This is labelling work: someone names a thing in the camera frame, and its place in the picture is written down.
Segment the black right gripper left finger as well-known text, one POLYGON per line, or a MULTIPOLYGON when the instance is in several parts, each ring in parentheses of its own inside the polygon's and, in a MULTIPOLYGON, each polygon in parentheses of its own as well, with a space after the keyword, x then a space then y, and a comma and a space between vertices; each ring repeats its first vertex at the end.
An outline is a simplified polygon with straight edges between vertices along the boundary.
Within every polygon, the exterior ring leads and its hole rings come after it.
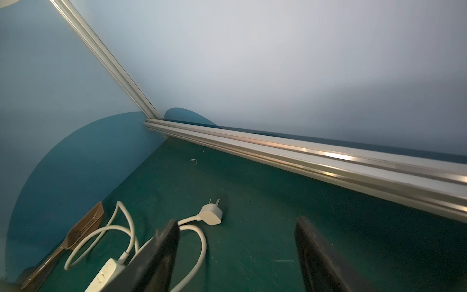
POLYGON ((180 228, 169 221, 129 265, 104 286, 105 292, 167 292, 175 265, 180 228))

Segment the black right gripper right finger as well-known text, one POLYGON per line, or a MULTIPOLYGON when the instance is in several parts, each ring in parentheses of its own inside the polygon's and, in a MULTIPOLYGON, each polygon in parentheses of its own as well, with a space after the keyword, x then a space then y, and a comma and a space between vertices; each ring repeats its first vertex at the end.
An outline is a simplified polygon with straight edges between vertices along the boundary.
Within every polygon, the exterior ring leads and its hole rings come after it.
POLYGON ((376 289, 337 253, 305 216, 297 219, 294 238, 308 292, 374 292, 376 289))

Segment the white power strip usb ports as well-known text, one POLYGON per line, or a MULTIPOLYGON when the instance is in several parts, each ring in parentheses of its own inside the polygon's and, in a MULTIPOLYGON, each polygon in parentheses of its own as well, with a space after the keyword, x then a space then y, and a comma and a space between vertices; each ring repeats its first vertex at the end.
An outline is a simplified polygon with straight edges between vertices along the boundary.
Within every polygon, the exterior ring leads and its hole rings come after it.
MULTIPOLYGON (((205 204, 200 212, 197 215, 188 217, 178 221, 178 226, 180 231, 193 231, 198 234, 201 241, 201 252, 199 258, 190 270, 190 272, 174 287, 172 288, 173 292, 180 292, 186 285, 194 278, 197 272, 200 270, 207 254, 207 240, 204 232, 198 227, 193 225, 194 221, 203 221, 205 224, 210 226, 219 225, 222 222, 223 212, 219 208, 219 202, 212 203, 209 202, 205 204)), ((135 256, 149 244, 148 242, 141 245, 136 236, 135 223, 133 218, 125 205, 118 201, 116 203, 116 208, 109 219, 107 225, 104 227, 98 228, 95 231, 92 231, 84 239, 82 239, 77 247, 67 258, 64 264, 64 270, 70 270, 70 267, 78 264, 83 260, 92 249, 98 244, 101 238, 105 235, 107 231, 120 231, 126 233, 130 236, 130 241, 128 248, 120 255, 120 257, 115 260, 110 258, 101 268, 97 276, 91 281, 89 286, 86 288, 88 292, 100 292, 110 283, 116 276, 118 276, 125 268, 125 262, 130 256, 132 251, 135 252, 135 256)))

